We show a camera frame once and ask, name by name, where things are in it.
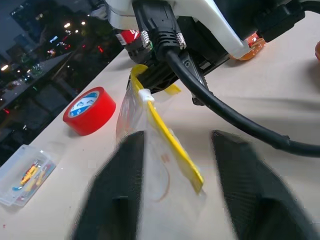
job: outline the black cable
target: black cable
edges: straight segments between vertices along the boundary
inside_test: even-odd
[[[320,14],[320,1],[304,1],[301,5],[304,11]]]
[[[305,157],[320,157],[320,146],[292,141],[288,136],[280,135],[241,115],[230,106],[219,100],[206,89],[181,62],[179,56],[169,50],[166,61],[182,83],[209,109],[243,132],[291,154]]]

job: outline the clear plastic bag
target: clear plastic bag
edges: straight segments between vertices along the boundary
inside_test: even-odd
[[[132,69],[131,86],[122,103],[117,125],[118,138],[145,131],[143,184],[136,239],[195,239],[195,224],[206,199],[202,190],[204,180],[159,116],[155,108],[156,100],[136,78],[145,69],[141,65]],[[128,128],[118,129],[124,126],[122,123],[127,123]]]

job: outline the clear plastic box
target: clear plastic box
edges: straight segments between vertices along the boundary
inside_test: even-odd
[[[50,155],[22,145],[0,167],[0,203],[23,207],[55,167]]]

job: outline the cable connector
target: cable connector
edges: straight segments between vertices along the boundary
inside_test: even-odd
[[[147,36],[145,39],[153,43],[155,56],[159,61],[166,60],[165,53],[168,50],[178,54],[186,47],[176,17],[168,2],[138,0],[134,1],[132,6],[139,30]]]
[[[259,14],[254,22],[258,29],[257,34],[268,43],[292,29],[305,16],[301,3],[298,0],[292,0],[268,13]]]

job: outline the red tape roll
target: red tape roll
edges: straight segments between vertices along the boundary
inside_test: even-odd
[[[77,97],[63,114],[62,120],[80,136],[94,133],[109,121],[116,103],[103,89],[95,87]]]

